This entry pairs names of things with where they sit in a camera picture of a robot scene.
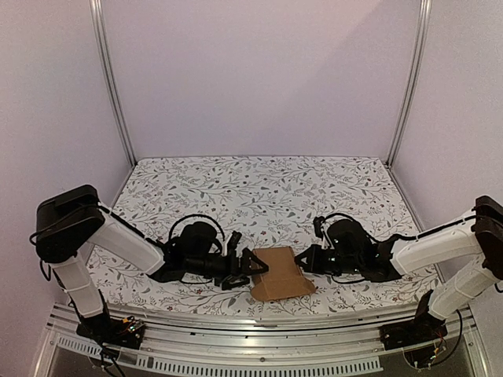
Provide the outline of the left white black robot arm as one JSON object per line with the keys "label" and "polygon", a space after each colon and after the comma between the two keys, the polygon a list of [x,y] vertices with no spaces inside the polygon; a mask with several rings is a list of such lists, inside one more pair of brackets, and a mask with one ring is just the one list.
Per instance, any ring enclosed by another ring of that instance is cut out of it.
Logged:
{"label": "left white black robot arm", "polygon": [[158,283],[182,281],[189,273],[227,291],[268,272],[268,265],[249,249],[238,251],[239,232],[226,236],[204,214],[185,219],[188,225],[179,235],[169,232],[167,241],[153,240],[102,204],[95,187],[82,185],[38,205],[29,240],[42,264],[59,279],[81,322],[99,340],[108,341],[117,326],[79,255],[86,244],[113,253]]}

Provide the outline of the brown cardboard box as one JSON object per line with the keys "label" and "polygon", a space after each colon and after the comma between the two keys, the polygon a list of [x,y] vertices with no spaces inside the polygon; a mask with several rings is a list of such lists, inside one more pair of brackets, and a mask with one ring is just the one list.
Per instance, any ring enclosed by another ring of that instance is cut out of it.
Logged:
{"label": "brown cardboard box", "polygon": [[271,247],[254,249],[253,254],[265,262],[269,271],[252,277],[253,299],[273,302],[288,298],[312,295],[316,287],[308,280],[295,263],[291,247]]}

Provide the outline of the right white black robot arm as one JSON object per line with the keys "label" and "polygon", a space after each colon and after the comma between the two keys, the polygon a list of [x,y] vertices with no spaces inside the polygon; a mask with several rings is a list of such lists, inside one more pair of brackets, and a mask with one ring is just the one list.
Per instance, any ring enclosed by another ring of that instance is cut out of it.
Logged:
{"label": "right white black robot arm", "polygon": [[502,280],[502,206],[480,196],[475,206],[444,225],[415,236],[395,233],[377,240],[349,215],[334,213],[314,219],[321,244],[296,255],[306,273],[341,276],[358,274],[363,280],[383,283],[399,280],[418,269],[470,255],[472,260],[444,285],[424,295],[417,317],[406,326],[412,342],[423,342],[455,310]]}

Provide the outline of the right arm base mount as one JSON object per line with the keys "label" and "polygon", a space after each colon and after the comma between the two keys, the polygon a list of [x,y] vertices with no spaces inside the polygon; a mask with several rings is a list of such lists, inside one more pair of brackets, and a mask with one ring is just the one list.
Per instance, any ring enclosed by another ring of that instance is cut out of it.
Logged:
{"label": "right arm base mount", "polygon": [[413,368],[430,368],[446,349],[447,335],[444,320],[434,317],[415,317],[411,320],[380,327],[380,341],[385,350],[409,347],[403,356]]}

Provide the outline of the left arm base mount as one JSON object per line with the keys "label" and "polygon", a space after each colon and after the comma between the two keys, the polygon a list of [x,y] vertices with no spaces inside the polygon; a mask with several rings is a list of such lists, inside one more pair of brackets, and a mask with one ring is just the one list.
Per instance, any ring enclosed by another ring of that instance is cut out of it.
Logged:
{"label": "left arm base mount", "polygon": [[82,318],[76,334],[94,340],[98,345],[109,344],[139,350],[145,333],[145,322],[129,316],[120,320],[107,313]]}

